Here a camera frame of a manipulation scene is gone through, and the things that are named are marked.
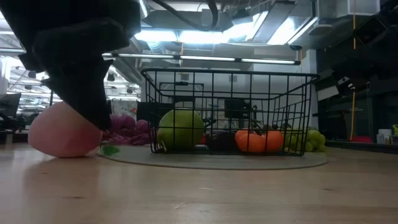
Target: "wire basket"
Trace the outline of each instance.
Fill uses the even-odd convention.
[[[146,84],[140,105],[146,106],[152,152],[304,155],[310,84],[318,75],[181,68],[147,68],[141,73]],[[169,120],[168,125],[159,126],[162,117],[172,110],[171,123]],[[197,126],[193,117],[200,117],[203,127]],[[168,130],[167,147],[157,139],[164,129]],[[273,139],[265,138],[272,129],[283,137],[283,145],[278,149],[272,148]],[[244,138],[237,137],[239,130],[246,133]],[[203,133],[200,142],[198,133]],[[258,136],[254,135],[265,139],[263,150],[253,149],[252,145],[260,147],[255,146],[254,138]]]

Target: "ceiling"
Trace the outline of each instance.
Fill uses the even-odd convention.
[[[234,15],[238,9],[249,8],[250,15],[259,14],[261,12],[272,12],[274,4],[277,0],[216,0],[220,13],[220,21],[217,30],[229,29],[233,24],[231,16]],[[311,0],[297,0],[297,4],[293,7],[290,13],[285,13],[291,18],[294,23],[294,29],[305,21],[315,15],[319,17],[319,21],[306,30],[295,42],[294,45],[301,45],[303,52],[307,49],[323,49],[331,45],[337,44],[339,41],[346,39],[352,32],[352,16],[345,9],[339,9],[339,4],[347,3],[351,0],[318,0],[312,4]],[[142,26],[145,29],[172,29],[176,33],[182,30],[192,30],[187,27],[185,23],[175,18],[174,15],[165,11],[151,0],[142,1],[148,9],[148,16],[143,18]],[[199,24],[210,23],[210,14],[208,13],[208,6],[202,0],[165,0],[168,4],[173,6],[176,10],[184,14],[191,21]],[[358,16],[358,23],[367,18],[368,15]],[[317,35],[310,35],[311,28],[319,24],[330,25],[330,29],[321,32]],[[10,32],[5,19],[0,15],[0,47],[5,48],[21,48],[17,38],[12,34],[5,34]],[[284,60],[296,60],[297,52],[290,49],[288,45],[266,45],[267,43],[260,40],[235,41],[228,44],[181,44],[175,42],[161,42],[166,52],[170,54],[184,55],[198,55],[198,56],[212,56],[212,57],[245,57],[245,58],[274,58]],[[154,53],[146,41],[137,40],[135,37],[131,39],[129,47],[118,50],[117,52],[124,53]],[[194,61],[184,60],[182,62],[170,62],[167,60],[141,60],[134,58],[118,58],[114,62],[116,71],[120,74],[123,83],[137,83],[141,84],[142,77],[139,70],[145,67],[195,67],[195,68],[231,68],[239,70],[248,70],[251,66],[249,63],[231,63],[231,62],[209,62],[209,61]],[[18,78],[21,71],[14,71],[13,78]],[[127,88],[122,88],[119,94],[123,94]]]

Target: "light fixture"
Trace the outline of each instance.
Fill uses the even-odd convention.
[[[45,108],[43,105],[21,105],[24,108]]]
[[[23,54],[25,53],[24,49],[9,49],[9,48],[0,48],[1,53],[16,53],[16,54]]]
[[[178,38],[179,41],[187,44],[219,44],[226,43],[228,37],[222,32],[183,31]]]
[[[155,58],[155,59],[173,59],[173,55],[157,55],[157,54],[102,54],[103,57],[129,57],[129,58]]]
[[[140,101],[140,99],[136,96],[106,96],[108,97],[110,100],[112,99],[125,99],[125,100],[138,100]]]
[[[290,60],[272,60],[272,59],[254,59],[254,58],[242,58],[242,62],[247,63],[273,63],[281,65],[295,65],[295,61]]]
[[[177,36],[171,30],[142,30],[135,35],[137,40],[144,41],[177,41]]]
[[[51,93],[22,93],[22,92],[7,92],[7,94],[16,94],[20,93],[22,95],[26,96],[43,96],[43,97],[50,97]]]
[[[116,87],[116,88],[125,88],[126,87],[126,85],[121,85],[121,84],[115,84],[115,83],[112,83],[112,84],[109,84],[109,85],[104,85],[105,87]]]
[[[4,34],[4,35],[14,35],[13,31],[0,31],[0,34]]]
[[[234,62],[235,58],[227,58],[227,57],[203,57],[203,56],[187,56],[181,55],[181,59],[188,60],[212,60],[212,61],[220,61],[220,62]]]
[[[301,35],[305,33],[311,26],[318,21],[318,17],[314,17],[303,29],[296,33],[287,43],[293,44]]]

